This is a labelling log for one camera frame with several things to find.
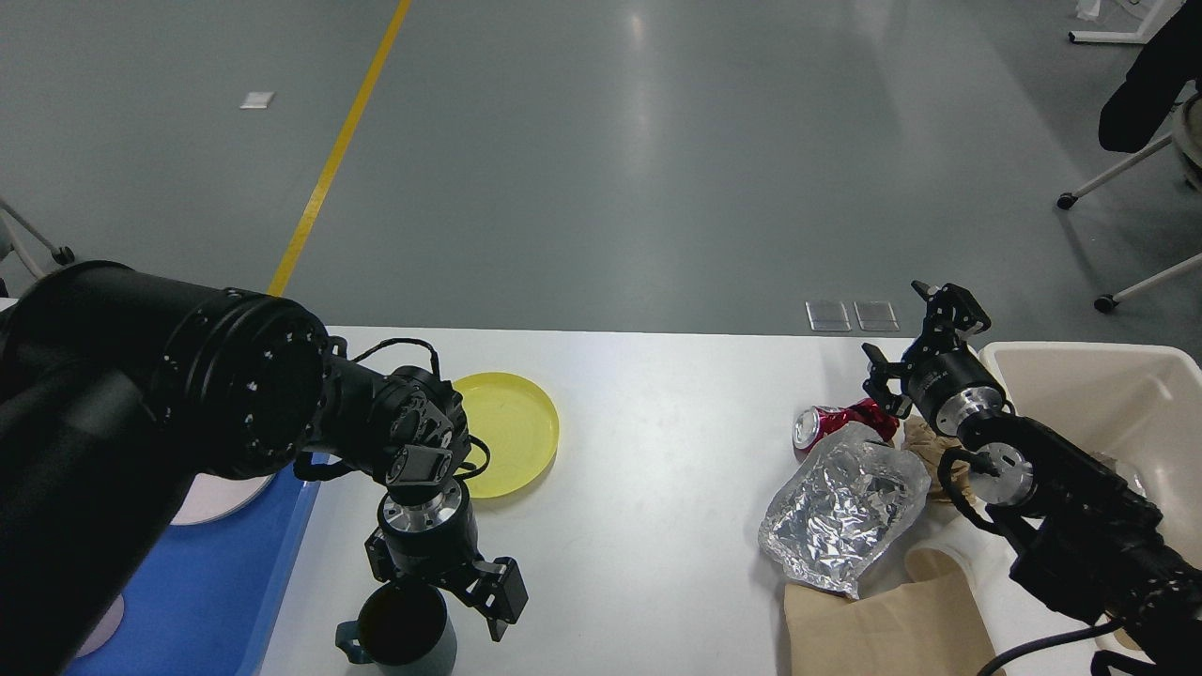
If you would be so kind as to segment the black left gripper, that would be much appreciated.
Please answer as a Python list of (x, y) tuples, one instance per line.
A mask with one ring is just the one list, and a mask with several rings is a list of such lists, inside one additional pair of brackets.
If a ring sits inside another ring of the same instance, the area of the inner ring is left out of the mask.
[(484, 561), (478, 528), (464, 481), (452, 481), (430, 500), (403, 504), (385, 496), (377, 504), (377, 529), (365, 539), (365, 559), (381, 583), (411, 576), (456, 595), (488, 625), (493, 642), (520, 619), (529, 594), (518, 561)]

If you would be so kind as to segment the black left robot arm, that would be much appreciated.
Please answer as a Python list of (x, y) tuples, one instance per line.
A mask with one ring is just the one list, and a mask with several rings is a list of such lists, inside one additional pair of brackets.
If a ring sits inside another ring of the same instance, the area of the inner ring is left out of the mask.
[(385, 488), (365, 556), (385, 594), (456, 595), (502, 639), (529, 600), (487, 561), (468, 479), (486, 444), (439, 368), (382, 374), (284, 297), (111, 262), (2, 312), (2, 672), (59, 675), (194, 480), (361, 472)]

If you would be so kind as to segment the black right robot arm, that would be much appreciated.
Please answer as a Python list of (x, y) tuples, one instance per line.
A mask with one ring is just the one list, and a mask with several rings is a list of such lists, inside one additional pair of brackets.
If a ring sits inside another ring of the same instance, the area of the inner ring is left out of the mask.
[(1004, 386), (966, 346), (990, 325), (966, 287), (914, 281), (914, 290), (926, 304), (920, 336), (897, 362), (863, 344), (865, 395), (893, 419), (918, 413), (935, 434), (957, 441), (936, 467), (950, 503), (1013, 548), (1010, 580), (1082, 622), (1004, 651), (980, 674), (1125, 631), (1146, 658), (1097, 650), (1091, 674), (1197, 675), (1200, 570), (1159, 533), (1164, 514), (1073, 441), (1014, 413)]

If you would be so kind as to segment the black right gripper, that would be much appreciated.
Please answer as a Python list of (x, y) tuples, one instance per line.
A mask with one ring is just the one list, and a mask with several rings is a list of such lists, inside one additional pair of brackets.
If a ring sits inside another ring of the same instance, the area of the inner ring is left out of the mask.
[[(971, 419), (1010, 413), (1002, 385), (966, 346), (966, 338), (992, 328), (978, 300), (953, 283), (911, 281), (911, 287), (926, 304), (920, 336), (902, 362), (889, 362), (875, 344), (859, 346), (869, 360), (865, 395), (892, 419), (918, 416), (935, 433), (956, 439)], [(892, 381), (902, 391), (889, 389)]]

